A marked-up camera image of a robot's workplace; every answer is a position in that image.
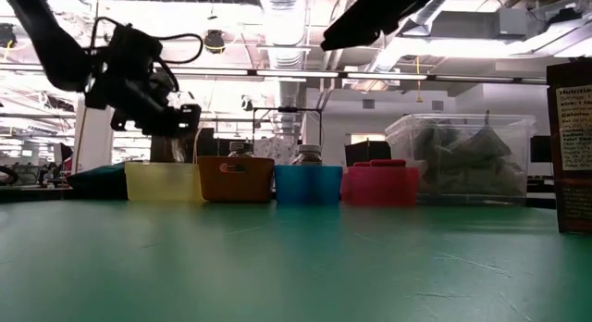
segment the clear container lid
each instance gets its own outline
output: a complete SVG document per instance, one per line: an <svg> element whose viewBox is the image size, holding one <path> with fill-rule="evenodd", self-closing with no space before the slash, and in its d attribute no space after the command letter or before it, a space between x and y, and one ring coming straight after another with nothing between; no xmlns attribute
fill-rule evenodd
<svg viewBox="0 0 592 322"><path fill-rule="evenodd" d="M302 144L298 146L298 153L317 153L321 154L321 146L314 144Z"/></svg>
<svg viewBox="0 0 592 322"><path fill-rule="evenodd" d="M526 128L534 135L537 119L532 115L496 115L496 114L411 114L385 129L387 136L408 130L420 129L426 122L447 128Z"/></svg>
<svg viewBox="0 0 592 322"><path fill-rule="evenodd" d="M230 143L230 152L252 152L253 145L250 142L231 142Z"/></svg>

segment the blue bin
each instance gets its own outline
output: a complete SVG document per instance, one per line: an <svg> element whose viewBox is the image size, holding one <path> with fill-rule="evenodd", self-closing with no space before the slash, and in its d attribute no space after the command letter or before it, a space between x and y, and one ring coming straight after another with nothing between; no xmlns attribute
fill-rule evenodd
<svg viewBox="0 0 592 322"><path fill-rule="evenodd" d="M343 167L276 166L278 204L339 204Z"/></svg>

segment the red bin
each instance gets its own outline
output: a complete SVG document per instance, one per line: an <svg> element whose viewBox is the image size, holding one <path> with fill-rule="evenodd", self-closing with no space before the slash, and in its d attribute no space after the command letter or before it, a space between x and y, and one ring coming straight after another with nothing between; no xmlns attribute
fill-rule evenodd
<svg viewBox="0 0 592 322"><path fill-rule="evenodd" d="M356 206L414 207L419 169L407 167L350 167L343 176L341 197Z"/></svg>

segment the yellow bin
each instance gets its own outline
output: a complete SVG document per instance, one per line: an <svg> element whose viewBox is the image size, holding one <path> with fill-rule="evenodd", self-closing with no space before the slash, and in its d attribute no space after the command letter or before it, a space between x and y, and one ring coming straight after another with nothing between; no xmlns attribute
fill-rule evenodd
<svg viewBox="0 0 592 322"><path fill-rule="evenodd" d="M195 164L126 163L128 199L143 202L201 202Z"/></svg>

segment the brown box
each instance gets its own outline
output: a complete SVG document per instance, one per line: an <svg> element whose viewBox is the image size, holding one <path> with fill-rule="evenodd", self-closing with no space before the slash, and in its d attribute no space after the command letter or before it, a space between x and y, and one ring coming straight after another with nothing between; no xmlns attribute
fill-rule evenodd
<svg viewBox="0 0 592 322"><path fill-rule="evenodd" d="M547 67L560 232L592 233L592 61Z"/></svg>

